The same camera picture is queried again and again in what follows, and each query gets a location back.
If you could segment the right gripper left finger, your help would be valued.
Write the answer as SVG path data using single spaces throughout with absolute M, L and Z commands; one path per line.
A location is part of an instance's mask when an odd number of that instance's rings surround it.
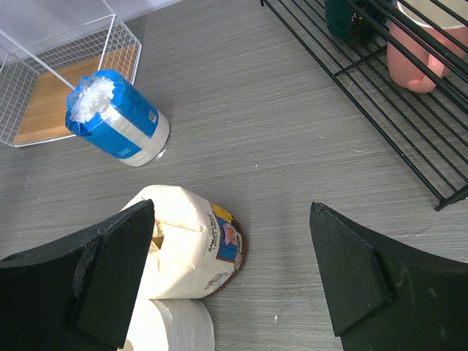
M 1 261 L 3 350 L 117 350 L 125 344 L 154 231 L 143 200 Z

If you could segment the dark green mug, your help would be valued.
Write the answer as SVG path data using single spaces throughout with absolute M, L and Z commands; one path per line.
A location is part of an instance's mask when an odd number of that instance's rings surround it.
M 351 1 L 380 25 L 384 25 L 387 15 L 378 10 L 370 1 Z M 375 35 L 374 28 L 347 1 L 325 0 L 325 22 L 329 32 L 351 42 L 365 42 Z

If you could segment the blue paper roll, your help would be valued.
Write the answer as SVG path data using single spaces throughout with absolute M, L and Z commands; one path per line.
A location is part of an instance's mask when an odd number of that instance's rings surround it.
M 80 79 L 67 97 L 65 126 L 131 167 L 157 158 L 170 135 L 162 113 L 111 69 Z

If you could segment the beige wrapped paper roll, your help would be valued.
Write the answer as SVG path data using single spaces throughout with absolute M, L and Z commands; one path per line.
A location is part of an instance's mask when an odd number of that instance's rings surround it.
M 246 236 L 229 211 L 180 186 L 147 186 L 127 206 L 143 200 L 154 204 L 155 225 L 141 297 L 204 298 L 241 269 Z

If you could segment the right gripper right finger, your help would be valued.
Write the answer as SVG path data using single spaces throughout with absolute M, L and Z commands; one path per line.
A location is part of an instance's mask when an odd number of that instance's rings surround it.
M 333 333 L 345 350 L 465 350 L 467 264 L 312 203 L 309 227 Z

